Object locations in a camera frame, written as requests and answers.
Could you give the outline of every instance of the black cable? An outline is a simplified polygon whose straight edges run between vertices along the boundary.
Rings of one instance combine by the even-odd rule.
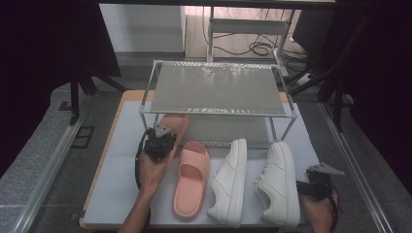
[[[203,32],[203,38],[204,38],[206,44],[209,45],[209,42],[208,42],[208,40],[207,40],[207,38],[206,38],[205,29],[204,29],[204,10],[205,10],[205,9],[204,9],[204,7],[203,7],[203,9],[202,9],[202,32]],[[267,10],[264,19],[267,19],[268,15],[269,15],[269,11],[270,11],[270,9]],[[260,18],[261,18],[262,13],[263,13],[263,9],[260,9],[260,11],[257,13],[257,15],[256,15],[255,17],[257,17],[258,15],[260,15]],[[285,13],[285,9],[283,9],[283,11],[282,11],[281,19],[283,18],[284,13]],[[228,33],[228,34],[216,36],[216,37],[213,37],[213,38],[214,38],[214,39],[217,39],[217,38],[222,38],[222,37],[231,36],[231,35],[235,35],[235,34],[238,34],[238,33]],[[269,44],[269,43],[264,43],[264,42],[258,42],[259,37],[263,37],[264,39],[266,39],[267,41],[269,41],[271,44]],[[267,56],[268,54],[272,53],[272,52],[278,47],[278,46],[277,46],[278,37],[279,37],[279,36],[276,36],[276,43],[274,43],[272,40],[270,40],[269,38],[267,38],[267,36],[261,35],[261,34],[257,34],[257,37],[255,38],[255,41],[249,44],[249,49],[248,49],[248,50],[245,50],[245,51],[242,51],[242,52],[232,52],[232,51],[229,51],[229,50],[225,50],[225,49],[223,49],[223,48],[221,48],[221,47],[214,47],[214,48],[215,48],[215,49],[218,49],[218,50],[225,51],[225,52],[227,52],[227,53],[229,53],[229,54],[232,54],[232,55],[242,55],[242,54],[246,54],[246,53],[252,51],[252,52],[253,52],[254,54],[256,54],[256,55],[259,55],[259,56]],[[284,52],[289,52],[289,53],[294,53],[294,54],[305,54],[305,55],[307,54],[307,53],[304,53],[304,52],[296,52],[296,51],[289,51],[289,50],[283,50],[283,51],[284,51]],[[283,53],[282,55],[283,55],[285,58],[295,59],[295,60],[302,61],[302,62],[305,62],[304,59],[307,58],[307,57],[303,57],[303,58],[293,57],[293,56],[287,55],[286,53]]]

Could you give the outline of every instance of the slide sandal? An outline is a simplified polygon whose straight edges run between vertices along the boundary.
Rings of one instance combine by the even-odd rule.
[[[199,214],[209,169],[210,158],[206,148],[201,143],[186,143],[180,155],[179,182],[173,203],[177,216],[193,218]]]
[[[165,115],[159,124],[162,124],[166,127],[169,127],[172,129],[173,134],[177,134],[176,142],[175,142],[175,147],[170,151],[169,158],[167,160],[167,168],[170,167],[173,161],[173,157],[176,153],[176,149],[178,148],[178,145],[180,144],[186,129],[188,128],[189,125],[189,116],[187,115],[178,115],[178,114],[167,114]]]

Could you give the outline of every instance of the metal rack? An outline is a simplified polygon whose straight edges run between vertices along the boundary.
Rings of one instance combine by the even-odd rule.
[[[153,80],[157,80],[157,84],[154,100],[149,105],[147,95]],[[288,104],[282,104],[276,80],[283,84]],[[219,124],[224,119],[225,123],[216,126],[223,133],[250,127],[246,132],[259,129],[257,137],[265,134],[261,129],[266,129],[267,124],[271,129],[270,137],[260,139],[252,146],[254,148],[265,148],[270,141],[285,139],[297,118],[278,65],[181,61],[154,62],[139,114],[146,129],[146,114],[156,114],[154,124],[160,114],[185,114],[191,115],[190,118],[203,116],[203,122],[209,117],[211,122],[206,122],[209,124],[203,128],[210,128],[210,125]],[[280,137],[275,130],[274,117],[290,120]],[[226,146],[231,141],[201,142],[208,146]]]

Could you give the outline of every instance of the black clamp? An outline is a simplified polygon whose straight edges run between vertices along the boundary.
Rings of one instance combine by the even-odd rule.
[[[309,183],[297,181],[297,191],[320,201],[332,195],[333,185],[330,175],[344,176],[345,173],[321,163],[306,169],[306,175],[309,178]]]

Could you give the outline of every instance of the white sneaker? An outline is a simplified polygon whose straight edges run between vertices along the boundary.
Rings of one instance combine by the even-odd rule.
[[[246,140],[233,141],[230,153],[210,182],[210,186],[215,192],[216,204],[209,209],[207,215],[231,227],[240,226],[246,161]]]
[[[257,196],[264,204],[263,221],[296,227],[300,220],[294,163],[287,143],[278,141],[267,150],[266,166],[257,179]]]

